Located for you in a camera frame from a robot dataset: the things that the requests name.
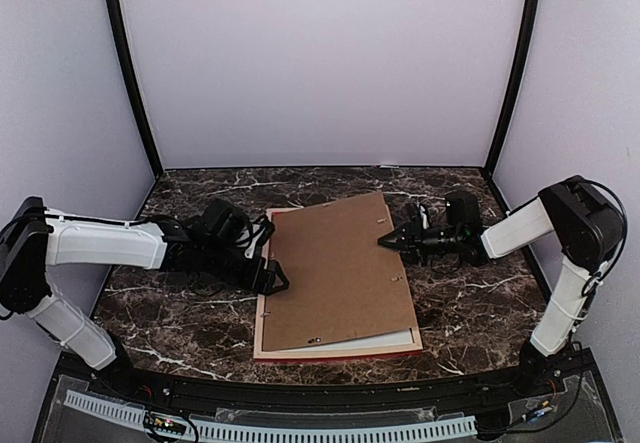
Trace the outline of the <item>canyon photo print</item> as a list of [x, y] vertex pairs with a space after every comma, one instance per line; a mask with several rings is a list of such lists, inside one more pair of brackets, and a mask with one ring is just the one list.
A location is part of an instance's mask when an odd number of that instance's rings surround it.
[[346, 340], [342, 342], [293, 348], [293, 349], [290, 349], [290, 352], [353, 351], [353, 350], [365, 350], [365, 349], [372, 349], [372, 348], [386, 348], [386, 347], [396, 347], [396, 346], [403, 346], [403, 345], [412, 345], [414, 343], [415, 343], [415, 338], [414, 338], [412, 329], [409, 328], [402, 331], [385, 333], [385, 334], [366, 337], [366, 338], [351, 339], [351, 340]]

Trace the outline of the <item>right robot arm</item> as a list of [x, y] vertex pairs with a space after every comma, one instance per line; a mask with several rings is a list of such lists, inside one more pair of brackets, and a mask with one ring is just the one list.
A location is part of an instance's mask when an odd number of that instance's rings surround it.
[[517, 395], [534, 395], [549, 379], [541, 358], [558, 354], [570, 342], [622, 255], [629, 223], [621, 199], [606, 185], [575, 175], [543, 188], [491, 226], [482, 221], [478, 198], [464, 190], [446, 195], [442, 226], [433, 224], [422, 204], [406, 210], [407, 221], [377, 243], [411, 264], [453, 254], [480, 267], [548, 235], [556, 237], [562, 267], [543, 316], [521, 351], [528, 360], [510, 376]]

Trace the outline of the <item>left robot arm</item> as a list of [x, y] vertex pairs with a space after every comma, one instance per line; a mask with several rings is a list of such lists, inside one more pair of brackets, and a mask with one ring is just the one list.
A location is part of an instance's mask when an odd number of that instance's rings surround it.
[[116, 338], [59, 286], [66, 267], [127, 266], [165, 273], [208, 274], [269, 296], [289, 287], [278, 261], [263, 254], [275, 233], [266, 215], [251, 219], [213, 200], [186, 219], [153, 215], [126, 221], [67, 214], [31, 196], [1, 230], [1, 305], [33, 320], [78, 355], [120, 399], [141, 390], [140, 375]]

